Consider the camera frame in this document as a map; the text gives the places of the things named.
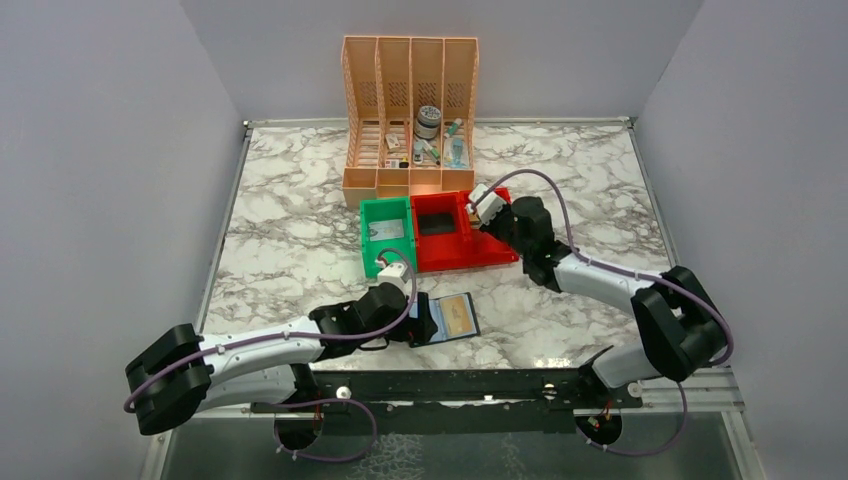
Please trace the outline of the black card holder wallet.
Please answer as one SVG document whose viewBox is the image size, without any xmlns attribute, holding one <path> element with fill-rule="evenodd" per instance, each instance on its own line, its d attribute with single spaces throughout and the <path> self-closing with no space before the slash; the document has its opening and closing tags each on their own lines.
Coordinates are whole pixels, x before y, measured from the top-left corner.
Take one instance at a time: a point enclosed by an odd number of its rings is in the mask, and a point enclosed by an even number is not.
<svg viewBox="0 0 848 480">
<path fill-rule="evenodd" d="M 421 292 L 409 316 L 411 348 L 436 345 L 481 334 L 473 298 L 469 292 L 430 297 Z"/>
</svg>

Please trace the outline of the red plastic bin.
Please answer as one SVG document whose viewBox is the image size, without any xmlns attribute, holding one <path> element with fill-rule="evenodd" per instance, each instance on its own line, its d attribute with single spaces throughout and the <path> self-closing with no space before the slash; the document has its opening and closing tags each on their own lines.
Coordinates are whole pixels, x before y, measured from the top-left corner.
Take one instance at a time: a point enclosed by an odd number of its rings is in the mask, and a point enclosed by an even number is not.
<svg viewBox="0 0 848 480">
<path fill-rule="evenodd" d="M 461 268 L 459 264 L 463 233 L 459 200 L 458 192 L 417 195 L 410 198 L 420 272 L 466 269 Z M 451 234 L 421 236 L 416 217 L 435 213 L 450 213 L 455 220 L 456 231 Z"/>
<path fill-rule="evenodd" d="M 483 232 L 480 229 L 481 226 L 478 229 L 470 227 L 465 206 L 471 191 L 460 193 L 460 219 L 463 222 L 460 267 L 478 268 L 516 262 L 518 255 L 507 244 Z"/>
</svg>

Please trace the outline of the green plastic bin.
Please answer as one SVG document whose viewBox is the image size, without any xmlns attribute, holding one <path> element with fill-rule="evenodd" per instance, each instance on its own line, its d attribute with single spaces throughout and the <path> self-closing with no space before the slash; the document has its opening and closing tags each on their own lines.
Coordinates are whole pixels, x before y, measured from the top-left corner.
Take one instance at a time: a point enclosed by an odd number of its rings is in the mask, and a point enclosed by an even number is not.
<svg viewBox="0 0 848 480">
<path fill-rule="evenodd" d="M 361 256 L 366 278 L 375 279 L 376 259 L 386 249 L 403 253 L 418 271 L 411 204 L 408 197 L 364 200 L 360 203 Z"/>
</svg>

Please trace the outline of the black VIP credit card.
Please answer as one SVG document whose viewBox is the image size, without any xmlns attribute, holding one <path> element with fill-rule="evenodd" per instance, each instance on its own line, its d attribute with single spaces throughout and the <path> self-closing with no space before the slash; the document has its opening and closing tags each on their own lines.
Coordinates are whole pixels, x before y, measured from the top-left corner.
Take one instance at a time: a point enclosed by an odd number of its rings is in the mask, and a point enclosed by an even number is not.
<svg viewBox="0 0 848 480">
<path fill-rule="evenodd" d="M 451 234 L 456 231 L 455 220 L 450 213 L 419 215 L 416 220 L 421 236 Z"/>
</svg>

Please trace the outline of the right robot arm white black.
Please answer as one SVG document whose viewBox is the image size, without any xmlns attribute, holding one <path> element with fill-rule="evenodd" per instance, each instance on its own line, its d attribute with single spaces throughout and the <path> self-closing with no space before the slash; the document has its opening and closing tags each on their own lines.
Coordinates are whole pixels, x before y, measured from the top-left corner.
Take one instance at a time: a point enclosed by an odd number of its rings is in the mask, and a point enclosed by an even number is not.
<svg viewBox="0 0 848 480">
<path fill-rule="evenodd" d="M 550 212 L 538 197 L 506 201 L 495 194 L 473 202 L 482 232 L 508 245 L 535 284 L 582 295 L 633 316 L 639 341 L 610 347 L 580 368 L 592 388 L 612 390 L 638 380 L 664 377 L 682 382 L 730 346 L 714 305 L 691 270 L 624 273 L 583 260 L 555 237 Z"/>
</svg>

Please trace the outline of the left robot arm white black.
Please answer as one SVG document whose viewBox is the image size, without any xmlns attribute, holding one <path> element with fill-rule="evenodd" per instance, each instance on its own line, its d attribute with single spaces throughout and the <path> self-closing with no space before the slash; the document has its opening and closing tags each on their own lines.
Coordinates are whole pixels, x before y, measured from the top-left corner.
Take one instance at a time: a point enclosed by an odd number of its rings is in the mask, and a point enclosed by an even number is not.
<svg viewBox="0 0 848 480">
<path fill-rule="evenodd" d="M 357 300 L 242 334 L 203 336 L 179 324 L 127 364 L 130 394 L 123 409 L 135 416 L 141 434 L 152 436 L 218 406 L 312 400 L 297 368 L 345 357 L 378 338 L 423 346 L 439 329 L 426 293 L 406 295 L 389 283 Z"/>
</svg>

